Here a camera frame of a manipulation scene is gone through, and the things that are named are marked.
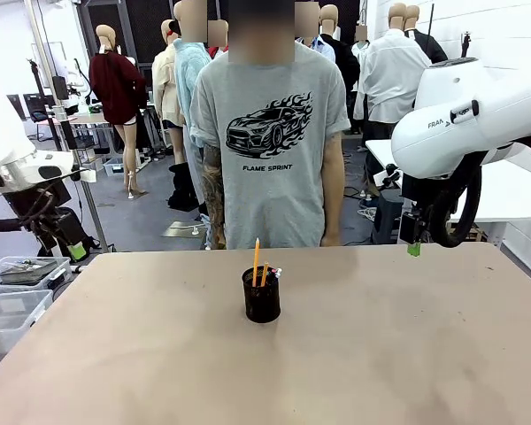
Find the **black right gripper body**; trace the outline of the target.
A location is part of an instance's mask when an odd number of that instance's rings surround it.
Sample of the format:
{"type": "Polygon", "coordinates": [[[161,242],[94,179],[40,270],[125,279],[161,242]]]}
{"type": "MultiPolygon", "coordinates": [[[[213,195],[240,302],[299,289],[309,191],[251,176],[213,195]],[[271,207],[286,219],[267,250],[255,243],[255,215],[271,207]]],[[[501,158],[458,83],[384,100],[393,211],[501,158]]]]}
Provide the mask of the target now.
{"type": "Polygon", "coordinates": [[[399,229],[399,239],[408,244],[416,244],[421,240],[425,230],[425,221],[414,212],[403,212],[399,229]]]}

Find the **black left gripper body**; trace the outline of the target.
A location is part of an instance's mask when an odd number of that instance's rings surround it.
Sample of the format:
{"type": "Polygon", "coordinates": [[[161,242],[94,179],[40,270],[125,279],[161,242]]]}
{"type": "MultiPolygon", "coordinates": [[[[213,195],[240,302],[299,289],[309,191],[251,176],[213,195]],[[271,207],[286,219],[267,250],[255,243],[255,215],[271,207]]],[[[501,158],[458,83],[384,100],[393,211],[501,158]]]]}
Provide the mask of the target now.
{"type": "Polygon", "coordinates": [[[67,246],[82,242],[88,248],[88,235],[79,218],[69,207],[56,207],[37,224],[38,257],[71,257],[67,246]]]}

